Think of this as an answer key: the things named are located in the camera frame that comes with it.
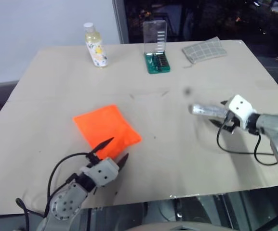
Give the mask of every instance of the beige table surface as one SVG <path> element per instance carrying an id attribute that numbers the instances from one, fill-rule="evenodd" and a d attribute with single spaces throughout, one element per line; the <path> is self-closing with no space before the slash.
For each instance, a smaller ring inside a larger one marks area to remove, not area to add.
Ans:
<path id="1" fill-rule="evenodd" d="M 188 112 L 191 103 L 219 105 L 240 94 L 259 113 L 278 114 L 278 85 L 239 40 L 223 41 L 228 56 L 186 68 L 189 62 L 181 48 L 194 43 L 168 43 L 171 72 L 158 75 L 147 73 L 142 44 L 106 46 L 109 66 L 103 69 L 93 66 L 83 46 L 39 51 L 0 112 L 0 214 L 22 212 L 16 197 L 43 211 L 57 161 L 90 150 L 72 118 L 112 103 L 143 140 L 128 148 L 130 156 L 118 179 L 89 196 L 83 207 L 278 185 L 278 166 L 221 151 L 217 128 Z M 256 141 L 241 130 L 221 137 L 223 145 L 241 151 L 253 151 Z M 265 137 L 259 151 L 271 152 Z M 86 164 L 81 157 L 68 160 L 53 186 Z"/>

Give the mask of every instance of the bottle label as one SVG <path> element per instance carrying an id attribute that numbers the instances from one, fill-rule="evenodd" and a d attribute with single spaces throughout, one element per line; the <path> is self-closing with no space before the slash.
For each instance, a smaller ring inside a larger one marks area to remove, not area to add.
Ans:
<path id="1" fill-rule="evenodd" d="M 107 66 L 108 58 L 101 42 L 87 42 L 87 48 L 91 54 L 95 66 Z"/>

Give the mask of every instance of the gray cloth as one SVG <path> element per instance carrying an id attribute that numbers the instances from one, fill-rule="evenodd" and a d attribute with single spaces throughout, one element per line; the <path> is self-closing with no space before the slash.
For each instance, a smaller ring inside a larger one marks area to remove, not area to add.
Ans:
<path id="1" fill-rule="evenodd" d="M 189 47 L 184 47 L 182 51 L 192 64 L 227 55 L 226 50 L 222 48 L 221 41 L 218 37 L 211 38 Z"/>

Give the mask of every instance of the plastic bottle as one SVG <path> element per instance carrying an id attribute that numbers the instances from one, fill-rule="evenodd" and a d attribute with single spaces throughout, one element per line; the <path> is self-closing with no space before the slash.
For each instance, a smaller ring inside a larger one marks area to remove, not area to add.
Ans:
<path id="1" fill-rule="evenodd" d="M 108 65 L 108 59 L 104 47 L 102 46 L 102 38 L 98 31 L 95 30 L 93 23 L 85 23 L 85 42 L 90 52 L 94 65 L 104 67 Z"/>

